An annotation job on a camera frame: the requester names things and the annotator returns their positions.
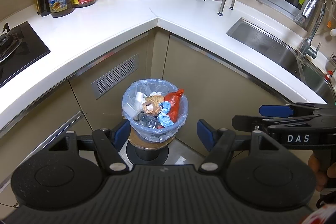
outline white countertop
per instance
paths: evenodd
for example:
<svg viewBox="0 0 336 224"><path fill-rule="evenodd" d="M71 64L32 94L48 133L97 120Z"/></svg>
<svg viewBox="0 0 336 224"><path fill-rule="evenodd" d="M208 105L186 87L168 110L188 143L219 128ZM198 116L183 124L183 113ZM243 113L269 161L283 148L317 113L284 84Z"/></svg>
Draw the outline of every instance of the white countertop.
<svg viewBox="0 0 336 224"><path fill-rule="evenodd" d="M292 47L300 36L238 1L234 10L226 6L222 17L219 6L213 0L98 0L61 18L40 17L34 5L17 12L0 26L28 21L51 52L0 88L0 129L67 76L156 26L221 56L293 102L324 103L291 73L226 32L243 17Z"/></svg>

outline sink basin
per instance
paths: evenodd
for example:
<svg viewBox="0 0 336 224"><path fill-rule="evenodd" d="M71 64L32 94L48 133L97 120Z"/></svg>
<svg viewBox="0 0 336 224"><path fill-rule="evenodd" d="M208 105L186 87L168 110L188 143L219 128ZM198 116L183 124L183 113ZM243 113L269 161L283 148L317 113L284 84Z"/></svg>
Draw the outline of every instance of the sink basin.
<svg viewBox="0 0 336 224"><path fill-rule="evenodd" d="M335 103L335 93L324 74L308 60L301 61L295 50L263 29L239 19L227 35L249 46L296 76L327 103Z"/></svg>

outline blue trash bag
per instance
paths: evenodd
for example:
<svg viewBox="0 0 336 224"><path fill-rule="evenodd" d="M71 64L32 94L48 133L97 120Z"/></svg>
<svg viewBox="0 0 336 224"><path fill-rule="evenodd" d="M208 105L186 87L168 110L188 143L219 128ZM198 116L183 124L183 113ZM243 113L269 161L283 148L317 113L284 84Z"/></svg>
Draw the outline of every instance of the blue trash bag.
<svg viewBox="0 0 336 224"><path fill-rule="evenodd" d="M134 82L130 87L126 90L122 105L124 105L129 99L134 98L137 92L145 93L145 95L149 96L152 92L162 92L162 96L166 96L170 92L177 91L178 88L169 83L168 81L161 79L146 79L139 80ZM131 126L137 131L140 136L150 142L164 142L171 138L176 132L184 125L185 120L188 115L188 100L185 95L182 95L180 99L180 108L178 111L178 118L176 123L172 126L166 128L148 128L140 125L137 121L131 119L124 111L123 116L128 119L131 123Z"/></svg>

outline human hand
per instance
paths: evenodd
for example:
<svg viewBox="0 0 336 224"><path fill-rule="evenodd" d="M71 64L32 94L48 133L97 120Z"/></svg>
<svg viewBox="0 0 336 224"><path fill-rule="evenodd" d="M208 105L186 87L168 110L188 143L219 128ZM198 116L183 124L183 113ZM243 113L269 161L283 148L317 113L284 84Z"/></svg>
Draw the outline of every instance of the human hand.
<svg viewBox="0 0 336 224"><path fill-rule="evenodd" d="M320 162L315 158L314 153L311 154L308 160L308 166L313 170L316 175L316 190L321 192L324 186L327 184L329 178L336 178L336 162L333 163L327 170L327 173L319 171Z"/></svg>

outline air vent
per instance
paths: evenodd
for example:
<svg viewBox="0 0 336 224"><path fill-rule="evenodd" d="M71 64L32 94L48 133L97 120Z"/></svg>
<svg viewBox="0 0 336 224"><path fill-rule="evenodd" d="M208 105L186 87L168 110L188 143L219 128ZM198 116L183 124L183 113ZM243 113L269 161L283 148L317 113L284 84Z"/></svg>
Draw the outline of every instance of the air vent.
<svg viewBox="0 0 336 224"><path fill-rule="evenodd" d="M132 72L138 69L138 55L134 55L130 59L122 62L119 66L110 70L108 73L95 80L91 86L93 92L98 99L105 92L113 88L117 83L126 78Z"/></svg>

